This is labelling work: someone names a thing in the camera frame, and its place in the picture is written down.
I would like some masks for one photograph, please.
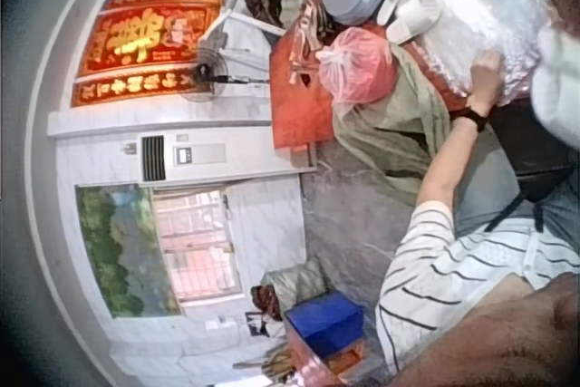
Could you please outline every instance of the air conditioner vent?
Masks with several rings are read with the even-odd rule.
[[[162,136],[147,136],[141,139],[143,181],[165,180]]]

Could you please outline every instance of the striped shirt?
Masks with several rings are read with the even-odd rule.
[[[532,219],[509,218],[457,239],[447,206],[430,201],[411,216],[407,235],[384,279],[376,307],[377,332],[392,374],[455,326],[509,274],[535,289],[565,272],[580,272],[580,257]]]

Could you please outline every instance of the clear plastic bag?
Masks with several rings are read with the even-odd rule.
[[[333,95],[334,112],[341,118],[356,104],[388,96],[396,83],[397,64],[389,43],[358,27],[338,35],[316,57],[320,82]]]
[[[544,0],[439,0],[440,20],[422,38],[431,68],[453,91],[466,94],[469,68],[480,50],[495,48],[506,57],[507,104],[529,89],[539,60],[537,32],[549,22]]]

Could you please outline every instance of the white cloth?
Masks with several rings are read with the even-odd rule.
[[[551,27],[537,41],[542,62],[532,81],[534,112],[550,133],[580,150],[580,41]]]
[[[458,240],[449,208],[438,201],[417,207],[387,272],[376,307],[377,331],[392,374],[455,326],[509,274],[537,290],[580,257],[532,219],[509,218],[493,232],[483,227]]]

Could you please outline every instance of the white wall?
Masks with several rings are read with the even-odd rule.
[[[113,359],[127,374],[155,378],[168,373],[173,376],[195,373],[195,376],[203,374],[204,379],[215,377],[212,382],[235,380],[239,374],[231,371],[232,363],[257,357],[275,344],[263,338],[250,338],[242,325],[244,312],[255,310],[249,296],[250,286],[259,284],[266,271],[305,261],[299,178],[259,179],[236,185],[227,192],[245,298],[189,307],[185,316],[113,319],[84,247],[74,187],[136,182],[137,157],[121,151],[135,139],[135,133],[124,133],[59,140],[57,144],[63,228],[82,290],[113,343]],[[206,331],[205,322],[219,316],[236,324]],[[185,375],[183,367],[188,368]]]
[[[92,18],[82,29],[64,82],[60,110],[51,114],[46,128],[58,138],[58,202],[65,244],[82,292],[111,341],[113,360],[125,373],[138,376],[146,385],[205,386],[257,374],[259,369],[243,373],[233,371],[231,365],[259,357],[275,345],[266,338],[251,338],[247,327],[242,324],[244,312],[254,310],[249,287],[257,285],[265,271],[305,261],[298,176],[255,180],[232,187],[227,193],[232,209],[232,237],[245,297],[220,304],[188,307],[182,316],[164,318],[111,317],[84,248],[74,187],[137,182],[137,157],[128,156],[121,149],[134,142],[140,131],[148,130],[151,124],[156,125],[158,119],[163,119],[168,128],[182,127],[183,123],[189,127],[205,123],[205,127],[208,122],[216,122],[216,125],[230,121],[264,122],[270,119],[269,99],[267,95],[256,96],[253,92],[233,92],[202,105],[185,102],[179,96],[169,96],[71,110],[70,90],[93,18],[103,1],[97,0],[92,7]],[[230,45],[257,50],[267,56],[269,47],[259,31],[229,29],[233,35]],[[250,73],[254,77],[267,76],[260,71],[250,70]],[[231,326],[208,331],[206,321],[216,320],[219,316],[231,321]]]

